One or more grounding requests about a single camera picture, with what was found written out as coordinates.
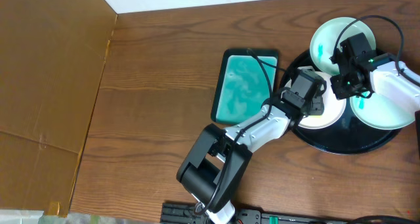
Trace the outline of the mint plate top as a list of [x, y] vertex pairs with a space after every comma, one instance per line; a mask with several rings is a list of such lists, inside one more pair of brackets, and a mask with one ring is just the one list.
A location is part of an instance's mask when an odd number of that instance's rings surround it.
[[[355, 18], [338, 17], [322, 24], [312, 36], [310, 42], [310, 56], [316, 67], [331, 76], [339, 74], [337, 64], [332, 64], [329, 59], [333, 55], [334, 44], [341, 31]], [[364, 33], [372, 49], [376, 48], [375, 36], [372, 30], [359, 21], [349, 27], [341, 36], [339, 43], [353, 35]]]

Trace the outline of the mint plate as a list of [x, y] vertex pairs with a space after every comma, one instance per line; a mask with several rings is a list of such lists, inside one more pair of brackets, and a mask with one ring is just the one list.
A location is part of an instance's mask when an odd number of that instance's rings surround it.
[[354, 96], [349, 98], [349, 102], [356, 117], [376, 129], [400, 129], [415, 121], [413, 114], [407, 113], [391, 100], [377, 93], [372, 94], [368, 99]]
[[[333, 55], [334, 44], [341, 31], [355, 18], [338, 17], [322, 24], [312, 36], [310, 42], [310, 56], [316, 67], [331, 76], [339, 74], [337, 64], [332, 64], [329, 59]], [[364, 33], [372, 49], [376, 48], [375, 36], [372, 30], [359, 21], [349, 27], [341, 36], [339, 43], [353, 35]]]

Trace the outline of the white plate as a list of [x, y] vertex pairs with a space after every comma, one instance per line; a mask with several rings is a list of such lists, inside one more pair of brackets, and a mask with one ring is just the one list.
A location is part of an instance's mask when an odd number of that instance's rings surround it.
[[321, 116], [309, 116], [303, 118], [298, 126], [307, 129], [321, 129], [327, 127], [338, 120], [345, 109], [346, 102], [344, 99], [337, 99], [334, 95], [331, 88], [331, 76], [324, 72], [315, 71], [310, 66], [304, 66], [300, 68], [295, 68], [291, 72], [291, 79], [286, 84], [291, 89], [292, 77], [296, 69], [308, 69], [316, 72], [318, 75], [322, 76], [325, 81], [325, 92], [321, 95], [324, 102], [324, 113]]

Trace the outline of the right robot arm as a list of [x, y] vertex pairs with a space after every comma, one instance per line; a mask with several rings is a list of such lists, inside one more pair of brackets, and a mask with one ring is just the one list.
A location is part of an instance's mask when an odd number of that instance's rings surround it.
[[339, 74], [331, 77], [331, 88], [337, 99], [353, 96], [370, 98], [381, 95], [411, 114], [419, 113], [419, 75], [390, 53], [375, 51], [358, 56], [338, 55]]

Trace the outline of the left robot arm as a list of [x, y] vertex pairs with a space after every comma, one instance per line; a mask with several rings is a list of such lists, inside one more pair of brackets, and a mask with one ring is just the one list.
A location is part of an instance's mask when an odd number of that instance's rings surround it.
[[248, 120], [224, 129], [206, 126], [177, 171], [177, 181], [197, 200], [195, 215], [228, 223], [236, 212], [231, 199], [253, 153], [320, 107], [324, 92], [302, 95], [283, 87]]

